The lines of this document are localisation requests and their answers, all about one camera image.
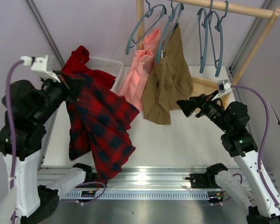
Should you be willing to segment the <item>red navy plaid skirt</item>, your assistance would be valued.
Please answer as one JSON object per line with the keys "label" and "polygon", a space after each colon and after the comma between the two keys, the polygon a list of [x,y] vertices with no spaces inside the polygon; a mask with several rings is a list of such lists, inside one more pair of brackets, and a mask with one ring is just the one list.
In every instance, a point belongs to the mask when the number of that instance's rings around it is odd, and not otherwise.
{"label": "red navy plaid skirt", "polygon": [[79,100],[66,104],[70,118],[69,159],[91,152],[99,181],[107,182],[121,172],[136,149],[127,130],[139,110],[89,75],[69,76],[85,80]]}

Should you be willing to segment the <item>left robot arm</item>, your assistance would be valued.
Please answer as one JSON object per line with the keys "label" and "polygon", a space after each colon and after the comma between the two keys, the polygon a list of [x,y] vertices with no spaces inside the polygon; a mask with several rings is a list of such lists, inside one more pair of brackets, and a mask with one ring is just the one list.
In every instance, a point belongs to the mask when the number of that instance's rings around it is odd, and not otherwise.
{"label": "left robot arm", "polygon": [[0,131],[0,151],[13,186],[0,205],[0,224],[37,224],[50,217],[60,200],[92,178],[92,168],[77,163],[57,180],[37,183],[38,160],[45,123],[65,102],[75,102],[85,85],[83,78],[58,75],[59,81],[42,80],[36,89],[28,80],[8,84],[2,100],[5,125]]}

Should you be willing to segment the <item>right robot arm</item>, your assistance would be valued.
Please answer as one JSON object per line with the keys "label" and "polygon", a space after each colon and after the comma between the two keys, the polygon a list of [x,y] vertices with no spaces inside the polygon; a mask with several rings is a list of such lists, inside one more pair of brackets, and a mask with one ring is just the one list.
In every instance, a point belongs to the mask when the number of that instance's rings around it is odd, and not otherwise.
{"label": "right robot arm", "polygon": [[249,224],[280,224],[280,195],[262,166],[260,149],[246,129],[250,117],[247,106],[233,101],[227,108],[218,104],[215,94],[201,94],[176,102],[186,117],[199,108],[197,118],[206,116],[224,134],[221,142],[230,157],[242,170],[250,190],[247,190],[222,163],[207,168],[207,174],[214,183],[225,190],[229,196],[247,213]]}

